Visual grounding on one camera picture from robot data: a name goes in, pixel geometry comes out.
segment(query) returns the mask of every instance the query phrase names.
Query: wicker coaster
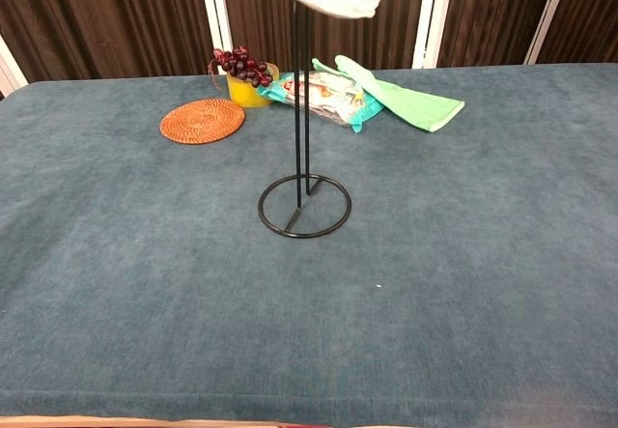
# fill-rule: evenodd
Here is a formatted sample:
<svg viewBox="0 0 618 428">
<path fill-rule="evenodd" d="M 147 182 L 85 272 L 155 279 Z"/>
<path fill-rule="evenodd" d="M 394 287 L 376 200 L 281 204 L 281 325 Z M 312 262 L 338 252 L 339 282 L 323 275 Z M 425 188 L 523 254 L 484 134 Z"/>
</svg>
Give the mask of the wicker coaster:
<svg viewBox="0 0 618 428">
<path fill-rule="evenodd" d="M 187 145 L 221 140 L 244 123 L 244 110 L 229 100 L 199 100 L 183 104 L 161 121 L 163 136 Z"/>
</svg>

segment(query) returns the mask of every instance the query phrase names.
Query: yellow cup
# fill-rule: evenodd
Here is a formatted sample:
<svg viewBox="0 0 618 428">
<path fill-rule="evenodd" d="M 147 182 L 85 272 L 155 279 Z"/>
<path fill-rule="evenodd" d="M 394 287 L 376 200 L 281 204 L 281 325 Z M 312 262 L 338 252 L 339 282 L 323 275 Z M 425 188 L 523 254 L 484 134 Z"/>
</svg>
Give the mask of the yellow cup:
<svg viewBox="0 0 618 428">
<path fill-rule="evenodd" d="M 279 68 L 274 64 L 267 63 L 268 71 L 272 75 L 272 80 L 279 80 Z M 262 107 L 268 106 L 272 100 L 258 95 L 257 88 L 251 85 L 251 80 L 240 80 L 227 74 L 228 89 L 230 90 L 230 99 L 242 107 Z"/>
</svg>

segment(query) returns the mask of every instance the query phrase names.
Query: dark wood panel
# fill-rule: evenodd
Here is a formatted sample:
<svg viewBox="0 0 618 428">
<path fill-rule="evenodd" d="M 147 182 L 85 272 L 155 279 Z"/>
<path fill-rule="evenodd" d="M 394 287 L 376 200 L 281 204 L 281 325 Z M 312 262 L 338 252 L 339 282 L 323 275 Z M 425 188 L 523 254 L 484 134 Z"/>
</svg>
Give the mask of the dark wood panel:
<svg viewBox="0 0 618 428">
<path fill-rule="evenodd" d="M 292 0 L 226 0 L 234 44 L 289 70 Z M 332 64 L 346 54 L 371 69 L 409 69 L 421 0 L 382 0 L 371 19 L 315 15 L 314 55 Z"/>
<path fill-rule="evenodd" d="M 547 0 L 450 0 L 439 67 L 521 64 Z"/>
<path fill-rule="evenodd" d="M 205 73 L 204 0 L 0 0 L 0 32 L 30 81 Z"/>
<path fill-rule="evenodd" d="M 618 0 L 560 0 L 537 63 L 618 62 Z"/>
</svg>

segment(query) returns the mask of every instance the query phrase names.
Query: plastic package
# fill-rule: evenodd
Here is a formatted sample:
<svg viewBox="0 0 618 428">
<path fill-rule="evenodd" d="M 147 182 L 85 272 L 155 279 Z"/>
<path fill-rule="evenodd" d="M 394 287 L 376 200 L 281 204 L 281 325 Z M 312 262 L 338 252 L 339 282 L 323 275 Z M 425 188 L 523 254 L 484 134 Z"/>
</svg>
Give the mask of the plastic package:
<svg viewBox="0 0 618 428">
<path fill-rule="evenodd" d="M 300 74 L 300 104 L 304 106 L 304 73 Z M 285 73 L 258 93 L 270 100 L 295 103 L 294 74 Z M 361 131 L 362 123 L 378 114 L 384 106 L 365 92 L 354 80 L 329 72 L 309 72 L 309 109 L 340 126 Z"/>
</svg>

